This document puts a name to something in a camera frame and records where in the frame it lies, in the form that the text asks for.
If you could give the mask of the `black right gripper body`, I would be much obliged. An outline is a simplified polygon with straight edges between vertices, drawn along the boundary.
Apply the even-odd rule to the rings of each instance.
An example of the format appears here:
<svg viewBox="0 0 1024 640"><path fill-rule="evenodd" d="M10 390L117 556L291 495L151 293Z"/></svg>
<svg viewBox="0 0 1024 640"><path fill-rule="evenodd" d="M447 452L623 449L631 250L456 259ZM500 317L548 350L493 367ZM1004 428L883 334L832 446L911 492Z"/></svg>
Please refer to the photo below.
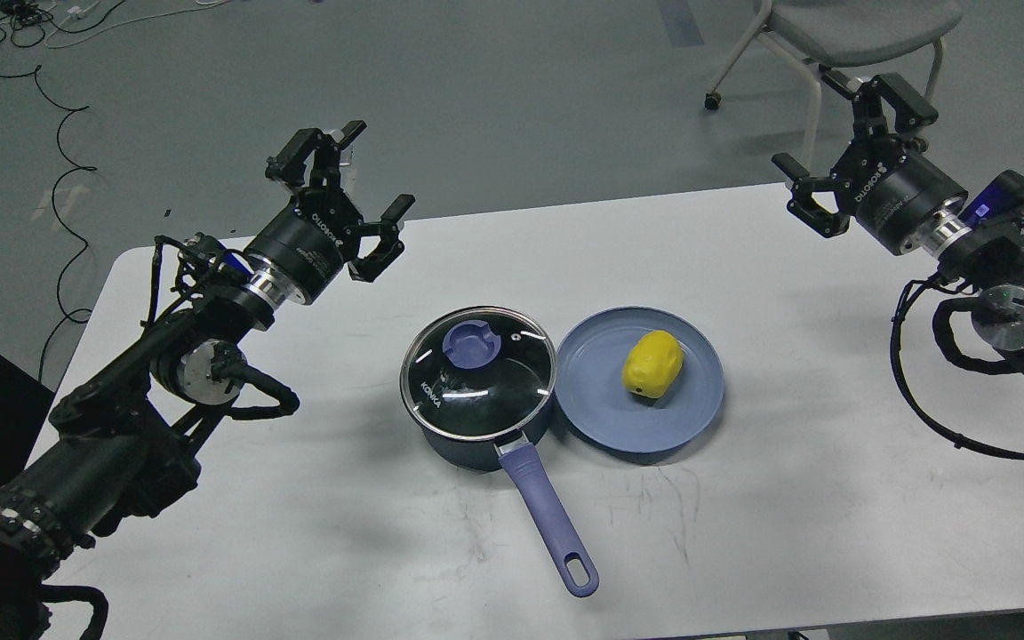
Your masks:
<svg viewBox="0 0 1024 640"><path fill-rule="evenodd" d="M886 251L914 251L919 228L946 205L963 205L968 193L894 135L853 140L836 163L836 205L853 216Z"/></svg>

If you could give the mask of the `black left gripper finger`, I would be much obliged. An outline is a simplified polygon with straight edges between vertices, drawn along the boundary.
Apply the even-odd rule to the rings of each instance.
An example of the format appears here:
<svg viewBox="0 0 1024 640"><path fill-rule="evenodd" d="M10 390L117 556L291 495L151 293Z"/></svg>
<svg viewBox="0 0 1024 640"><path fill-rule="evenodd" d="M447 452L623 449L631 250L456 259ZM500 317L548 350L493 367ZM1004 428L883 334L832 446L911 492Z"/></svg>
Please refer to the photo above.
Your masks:
<svg viewBox="0 0 1024 640"><path fill-rule="evenodd" d="M268 158L265 177L287 188L289 207L298 205L302 196L313 195L322 196L327 204L350 205L341 186L341 158L366 127L366 122L350 121L333 132L299 129L276 156Z"/></svg>
<svg viewBox="0 0 1024 640"><path fill-rule="evenodd" d="M412 194L398 195L377 222L361 222L347 228L349 234L355 240L355 252L358 251L362 238L367 236L379 238L377 246L370 254L362 256L362 258L355 255L349 261L347 268L353 280L373 283L394 263L395 259L398 259L399 255L402 255L406 244L401 239L401 219L415 202L416 198Z"/></svg>

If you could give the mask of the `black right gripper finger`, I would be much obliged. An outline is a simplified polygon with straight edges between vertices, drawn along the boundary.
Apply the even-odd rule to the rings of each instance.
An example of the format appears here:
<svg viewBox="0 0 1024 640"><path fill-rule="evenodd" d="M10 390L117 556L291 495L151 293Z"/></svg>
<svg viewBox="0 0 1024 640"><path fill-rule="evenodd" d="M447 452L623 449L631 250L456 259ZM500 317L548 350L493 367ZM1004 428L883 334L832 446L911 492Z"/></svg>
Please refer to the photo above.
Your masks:
<svg viewBox="0 0 1024 640"><path fill-rule="evenodd" d="M894 137L918 153L928 150L921 132L938 120L938 110L900 74L861 81L838 69L822 69L821 81L850 102L853 142Z"/></svg>
<svg viewBox="0 0 1024 640"><path fill-rule="evenodd" d="M848 231L857 205L854 182L859 177L859 157L845 153L831 167L826 177L813 177L808 169L788 153L772 155L772 163L788 179L791 197L786 210L817 234L825 238ZM816 199L816 194L830 194L836 199L836 211L830 211Z"/></svg>

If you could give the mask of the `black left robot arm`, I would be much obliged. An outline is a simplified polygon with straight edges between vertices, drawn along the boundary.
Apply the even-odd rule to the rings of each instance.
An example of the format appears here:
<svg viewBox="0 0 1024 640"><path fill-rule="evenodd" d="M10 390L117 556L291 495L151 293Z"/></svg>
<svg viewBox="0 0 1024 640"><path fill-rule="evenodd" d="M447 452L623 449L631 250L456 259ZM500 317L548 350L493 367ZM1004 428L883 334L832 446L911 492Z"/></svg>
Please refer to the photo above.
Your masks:
<svg viewBox="0 0 1024 640"><path fill-rule="evenodd" d="M141 335L53 406L58 438L0 486L0 639L37 639L50 604L91 607L84 639L102 636L105 595L49 579L127 517L156 517L195 490L196 455L224 419L292 416L300 398L245 359L285 302L309 305L342 270L374 281L404 251L399 195L378 221L342 186L344 155L365 130L298 130L267 161L287 205L243 250L215 236L156 236Z"/></svg>

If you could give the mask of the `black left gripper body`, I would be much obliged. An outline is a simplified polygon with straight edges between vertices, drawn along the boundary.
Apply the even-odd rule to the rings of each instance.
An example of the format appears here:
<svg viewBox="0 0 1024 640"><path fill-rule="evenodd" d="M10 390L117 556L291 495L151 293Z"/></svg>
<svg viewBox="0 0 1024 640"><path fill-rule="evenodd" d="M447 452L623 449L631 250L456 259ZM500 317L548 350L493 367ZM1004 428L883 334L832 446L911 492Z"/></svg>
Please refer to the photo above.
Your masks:
<svg viewBox="0 0 1024 640"><path fill-rule="evenodd" d="M309 305L358 258L362 213L341 187L304 188L245 247L253 270L276 280L284 297Z"/></svg>

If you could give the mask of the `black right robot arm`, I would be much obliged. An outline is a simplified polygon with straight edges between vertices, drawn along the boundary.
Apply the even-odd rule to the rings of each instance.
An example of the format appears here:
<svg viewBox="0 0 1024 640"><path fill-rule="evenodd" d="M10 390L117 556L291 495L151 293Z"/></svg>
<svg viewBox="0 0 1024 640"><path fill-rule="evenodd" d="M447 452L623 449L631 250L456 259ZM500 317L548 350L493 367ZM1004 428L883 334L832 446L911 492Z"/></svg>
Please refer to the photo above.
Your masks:
<svg viewBox="0 0 1024 640"><path fill-rule="evenodd" d="M1024 175L998 174L976 197L925 158L921 131L936 109L898 74L853 80L821 68L820 80L849 102L852 137L825 177L790 154L772 158L790 183L788 213L825 238L851 222L886 251L924 250L934 275L903 287L892 316L895 386L924 425L957 449L1024 461L1024 452L955 432L918 404L901 361L903 325L918 297L942 292L932 316L939 352L955 368L1024 377Z"/></svg>

